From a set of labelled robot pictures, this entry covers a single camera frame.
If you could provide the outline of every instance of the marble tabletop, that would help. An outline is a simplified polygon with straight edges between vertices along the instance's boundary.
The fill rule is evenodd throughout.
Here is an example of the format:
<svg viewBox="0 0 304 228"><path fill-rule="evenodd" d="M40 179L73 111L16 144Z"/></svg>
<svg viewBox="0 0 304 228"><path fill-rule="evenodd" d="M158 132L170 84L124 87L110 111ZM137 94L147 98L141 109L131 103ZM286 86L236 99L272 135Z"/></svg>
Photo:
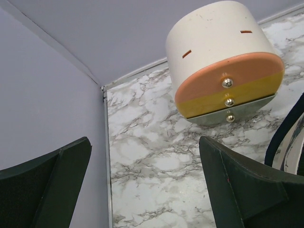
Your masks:
<svg viewBox="0 0 304 228"><path fill-rule="evenodd" d="M115 228L213 228L198 142L208 135L259 162L304 92L304 14L264 28L285 63L277 96L242 122L202 127L177 111L168 68L108 91Z"/></svg>

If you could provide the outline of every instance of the white container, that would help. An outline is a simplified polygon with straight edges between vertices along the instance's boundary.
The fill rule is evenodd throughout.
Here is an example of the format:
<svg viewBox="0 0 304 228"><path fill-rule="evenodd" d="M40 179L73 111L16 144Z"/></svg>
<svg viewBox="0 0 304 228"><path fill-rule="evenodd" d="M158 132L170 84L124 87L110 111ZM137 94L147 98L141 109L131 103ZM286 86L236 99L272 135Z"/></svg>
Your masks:
<svg viewBox="0 0 304 228"><path fill-rule="evenodd" d="M284 64L262 29L236 1L212 3L183 17L168 34L166 52L175 102L186 118L226 108L226 95L234 105L273 95L284 74ZM242 95L248 90L244 84L255 82L251 87L261 90L262 79L274 73L278 75L270 94L262 89ZM231 88L222 86L227 77L233 79Z"/></svg>

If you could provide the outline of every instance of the round metal ball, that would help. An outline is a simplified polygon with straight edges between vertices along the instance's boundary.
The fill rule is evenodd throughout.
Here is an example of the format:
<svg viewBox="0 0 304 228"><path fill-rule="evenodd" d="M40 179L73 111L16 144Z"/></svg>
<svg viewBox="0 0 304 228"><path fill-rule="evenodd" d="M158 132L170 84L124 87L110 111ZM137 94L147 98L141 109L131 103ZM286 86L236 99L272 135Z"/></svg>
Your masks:
<svg viewBox="0 0 304 228"><path fill-rule="evenodd" d="M231 78L225 78L222 82L224 88L230 88L233 85L233 80Z"/></svg>
<svg viewBox="0 0 304 228"><path fill-rule="evenodd" d="M230 115L227 116L226 120L227 120L228 123L232 123L236 120L236 118L233 114L230 114Z"/></svg>
<svg viewBox="0 0 304 228"><path fill-rule="evenodd" d="M228 98L225 101L225 105L226 105L226 107L232 107L232 106L234 106L234 100L232 98Z"/></svg>

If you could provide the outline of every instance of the black object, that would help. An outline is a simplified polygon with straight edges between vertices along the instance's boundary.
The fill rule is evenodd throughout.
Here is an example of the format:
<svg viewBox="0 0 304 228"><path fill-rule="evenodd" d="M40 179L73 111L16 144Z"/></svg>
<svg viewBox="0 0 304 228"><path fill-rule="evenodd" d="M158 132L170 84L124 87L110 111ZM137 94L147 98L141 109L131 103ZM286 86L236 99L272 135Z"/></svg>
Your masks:
<svg viewBox="0 0 304 228"><path fill-rule="evenodd" d="M304 177L276 170L209 137L199 152L217 228L304 227Z"/></svg>
<svg viewBox="0 0 304 228"><path fill-rule="evenodd" d="M266 150L265 154L265 165L272 166L276 151L279 148L281 142L289 132L289 130L293 127L295 122L301 117L304 113L304 93L300 96L300 99L297 103L293 106L291 111L288 113L287 117L283 120L277 131L275 132L274 136L272 137L270 144Z"/></svg>
<svg viewBox="0 0 304 228"><path fill-rule="evenodd" d="M84 137L0 171L0 228L68 228L90 156Z"/></svg>

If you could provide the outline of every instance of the gray marble vein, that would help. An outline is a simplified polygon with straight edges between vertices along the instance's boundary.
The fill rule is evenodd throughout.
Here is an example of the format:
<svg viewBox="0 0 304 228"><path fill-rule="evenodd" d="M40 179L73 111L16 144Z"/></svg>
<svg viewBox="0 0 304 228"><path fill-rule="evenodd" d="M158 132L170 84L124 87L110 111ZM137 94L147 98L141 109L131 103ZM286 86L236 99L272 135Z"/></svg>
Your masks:
<svg viewBox="0 0 304 228"><path fill-rule="evenodd" d="M213 127L177 111L169 70L108 91L114 227L213 228L198 141L208 135L259 162L276 129L304 92L304 15L263 29L284 60L277 96L252 119Z"/></svg>

